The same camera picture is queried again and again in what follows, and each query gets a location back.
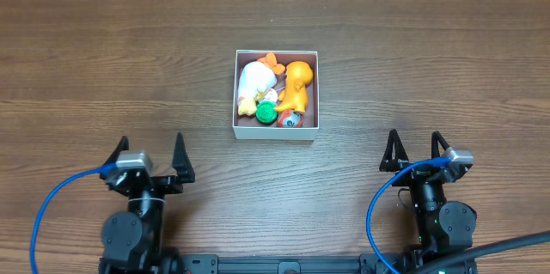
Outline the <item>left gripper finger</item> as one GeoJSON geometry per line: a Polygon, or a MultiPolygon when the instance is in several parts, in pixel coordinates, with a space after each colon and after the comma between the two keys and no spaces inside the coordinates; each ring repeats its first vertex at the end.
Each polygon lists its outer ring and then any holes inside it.
{"type": "Polygon", "coordinates": [[[172,168],[176,171],[181,183],[193,183],[195,181],[195,172],[186,152],[186,146],[181,132],[178,132],[176,136],[172,168]]]}
{"type": "Polygon", "coordinates": [[[101,167],[101,173],[107,174],[111,169],[116,165],[116,161],[119,158],[119,155],[129,149],[129,140],[126,136],[123,136],[117,146],[115,147],[112,154],[107,158],[101,167]]]}

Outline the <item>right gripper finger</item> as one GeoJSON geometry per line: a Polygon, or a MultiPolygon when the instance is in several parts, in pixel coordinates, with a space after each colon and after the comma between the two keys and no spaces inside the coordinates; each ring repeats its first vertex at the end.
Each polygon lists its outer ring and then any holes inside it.
{"type": "Polygon", "coordinates": [[[439,131],[433,131],[431,134],[431,157],[438,158],[440,157],[440,148],[443,151],[449,148],[449,144],[444,139],[442,134],[439,131]]]}
{"type": "Polygon", "coordinates": [[[405,148],[400,140],[396,129],[392,129],[388,134],[388,142],[379,170],[381,172],[399,172],[409,165],[409,158],[405,148]]]}

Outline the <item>green round cap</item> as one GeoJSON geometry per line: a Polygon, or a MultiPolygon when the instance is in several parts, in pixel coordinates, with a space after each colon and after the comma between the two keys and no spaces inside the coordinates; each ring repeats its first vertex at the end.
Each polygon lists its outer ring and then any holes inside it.
{"type": "Polygon", "coordinates": [[[278,117],[278,112],[274,110],[276,106],[274,102],[263,100],[257,106],[256,119],[263,125],[272,124],[278,117]]]}

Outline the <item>red ball toy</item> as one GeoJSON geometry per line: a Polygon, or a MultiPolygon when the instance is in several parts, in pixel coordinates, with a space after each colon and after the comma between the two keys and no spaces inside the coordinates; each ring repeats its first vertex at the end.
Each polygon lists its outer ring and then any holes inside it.
{"type": "Polygon", "coordinates": [[[282,111],[278,115],[277,127],[279,128],[299,128],[303,124],[303,116],[291,109],[282,111]]]}

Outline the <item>white round rattle drum toy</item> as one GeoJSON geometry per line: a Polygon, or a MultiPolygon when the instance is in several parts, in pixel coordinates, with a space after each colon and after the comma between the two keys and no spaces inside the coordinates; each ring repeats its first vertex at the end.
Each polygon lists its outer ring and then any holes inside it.
{"type": "Polygon", "coordinates": [[[277,104],[278,103],[279,91],[283,91],[283,90],[284,90],[283,88],[281,88],[279,90],[276,90],[274,88],[269,88],[266,91],[259,94],[258,102],[261,103],[263,101],[269,101],[269,102],[277,104]]]}

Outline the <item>white plush duck toy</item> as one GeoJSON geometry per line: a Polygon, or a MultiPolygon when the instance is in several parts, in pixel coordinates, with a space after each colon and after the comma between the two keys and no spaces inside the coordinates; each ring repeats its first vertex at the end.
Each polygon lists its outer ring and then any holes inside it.
{"type": "Polygon", "coordinates": [[[237,88],[237,112],[239,115],[252,116],[257,111],[257,96],[274,87],[277,76],[285,67],[280,64],[273,52],[246,64],[239,77],[237,88]]]}

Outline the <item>orange dinosaur toy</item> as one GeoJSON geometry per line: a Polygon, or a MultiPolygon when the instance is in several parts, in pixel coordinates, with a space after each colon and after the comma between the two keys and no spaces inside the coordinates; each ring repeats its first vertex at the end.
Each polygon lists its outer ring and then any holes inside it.
{"type": "Polygon", "coordinates": [[[285,75],[285,88],[278,97],[280,104],[274,110],[278,113],[285,110],[306,113],[309,103],[306,87],[313,81],[313,70],[306,62],[294,61],[286,66],[285,75]]]}

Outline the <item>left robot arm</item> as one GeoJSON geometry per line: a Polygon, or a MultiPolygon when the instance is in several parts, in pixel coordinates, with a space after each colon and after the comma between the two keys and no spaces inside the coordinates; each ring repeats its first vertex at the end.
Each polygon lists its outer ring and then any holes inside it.
{"type": "Polygon", "coordinates": [[[195,173],[184,138],[177,134],[172,173],[152,176],[153,162],[147,152],[129,149],[127,137],[104,162],[113,168],[100,178],[108,189],[128,198],[127,210],[111,215],[101,231],[104,246],[99,273],[184,273],[179,250],[163,245],[165,197],[183,193],[195,173]]]}

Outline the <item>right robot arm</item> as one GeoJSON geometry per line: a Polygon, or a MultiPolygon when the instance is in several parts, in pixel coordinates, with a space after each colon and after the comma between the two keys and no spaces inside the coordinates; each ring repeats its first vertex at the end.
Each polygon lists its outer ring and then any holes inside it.
{"type": "Polygon", "coordinates": [[[405,248],[394,263],[396,270],[402,273],[473,245],[477,213],[467,204],[449,201],[443,185],[462,178],[473,166],[474,156],[466,149],[453,149],[439,132],[434,131],[431,157],[449,158],[450,162],[443,167],[414,167],[393,183],[394,187],[410,193],[410,210],[419,233],[419,244],[405,248]]]}

